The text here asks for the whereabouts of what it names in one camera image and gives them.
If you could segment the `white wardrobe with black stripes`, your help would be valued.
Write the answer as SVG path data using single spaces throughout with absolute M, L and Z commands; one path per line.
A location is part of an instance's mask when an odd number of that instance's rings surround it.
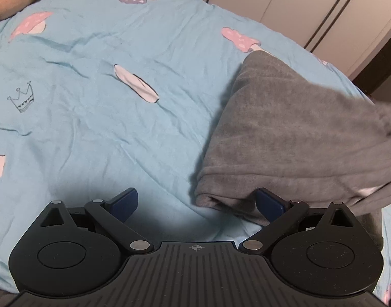
M 203 0 L 260 22 L 355 79 L 391 37 L 391 0 Z

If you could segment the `light blue mushroom bedsheet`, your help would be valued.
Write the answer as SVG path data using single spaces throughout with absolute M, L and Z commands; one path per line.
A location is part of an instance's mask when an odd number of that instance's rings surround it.
M 244 60 L 371 102 L 334 65 L 200 0 L 42 0 L 0 21 L 0 306 L 383 306 L 374 239 L 343 202 L 274 222 L 196 204 Z M 105 202 L 139 195 L 122 223 Z

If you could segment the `grey knit pants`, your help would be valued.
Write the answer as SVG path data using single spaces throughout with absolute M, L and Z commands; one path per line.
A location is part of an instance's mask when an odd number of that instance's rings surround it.
M 251 53 L 209 142 L 195 201 L 265 225 L 258 188 L 315 208 L 343 202 L 381 240 L 391 204 L 391 103 L 315 85 L 276 57 Z

